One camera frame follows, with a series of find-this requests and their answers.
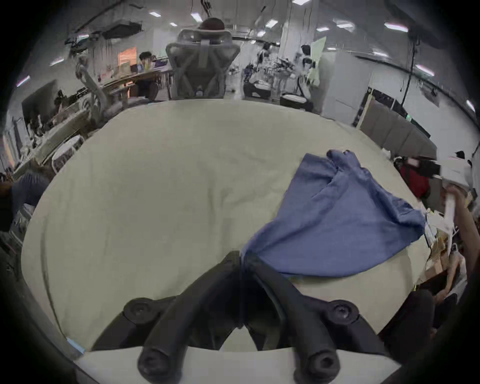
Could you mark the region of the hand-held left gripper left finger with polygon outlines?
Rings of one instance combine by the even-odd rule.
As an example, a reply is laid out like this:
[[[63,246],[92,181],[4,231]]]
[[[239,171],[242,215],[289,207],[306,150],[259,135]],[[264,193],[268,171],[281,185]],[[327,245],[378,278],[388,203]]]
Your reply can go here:
[[[221,289],[238,283],[241,255],[229,252],[177,296],[129,300],[95,341],[92,351],[141,347],[140,375],[152,384],[179,383],[195,322]]]

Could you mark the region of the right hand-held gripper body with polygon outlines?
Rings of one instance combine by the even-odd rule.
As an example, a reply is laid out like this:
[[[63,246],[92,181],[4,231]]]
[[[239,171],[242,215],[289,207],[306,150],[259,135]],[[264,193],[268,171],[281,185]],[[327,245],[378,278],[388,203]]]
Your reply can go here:
[[[450,185],[462,190],[468,194],[471,190],[472,167],[465,159],[447,156],[440,158],[440,178],[442,187],[446,190]],[[446,231],[454,230],[455,197],[449,192],[445,192],[445,204],[443,222]]]

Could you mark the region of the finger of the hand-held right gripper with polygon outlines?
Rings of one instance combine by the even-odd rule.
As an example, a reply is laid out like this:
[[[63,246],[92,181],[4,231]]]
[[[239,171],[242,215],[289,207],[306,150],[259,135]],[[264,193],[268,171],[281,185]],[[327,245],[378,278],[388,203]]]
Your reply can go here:
[[[423,177],[441,177],[441,165],[432,159],[414,159],[413,168]]]

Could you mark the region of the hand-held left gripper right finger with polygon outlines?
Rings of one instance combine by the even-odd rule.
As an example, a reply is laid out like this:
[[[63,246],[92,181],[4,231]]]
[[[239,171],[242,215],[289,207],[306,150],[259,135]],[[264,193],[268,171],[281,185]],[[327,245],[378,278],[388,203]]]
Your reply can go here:
[[[355,304],[305,296],[258,257],[244,257],[242,264],[278,311],[281,337],[290,334],[297,358],[297,383],[327,384],[336,379],[341,371],[338,349],[365,357],[390,357]]]

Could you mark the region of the person's right hand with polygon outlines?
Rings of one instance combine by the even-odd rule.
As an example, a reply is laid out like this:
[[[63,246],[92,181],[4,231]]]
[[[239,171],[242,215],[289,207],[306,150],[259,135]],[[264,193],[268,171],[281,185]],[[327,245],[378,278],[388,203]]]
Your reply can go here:
[[[465,192],[464,189],[459,188],[457,185],[450,184],[446,188],[446,193],[448,195],[453,195],[455,200],[455,209],[457,211],[462,210],[466,207],[467,192]]]

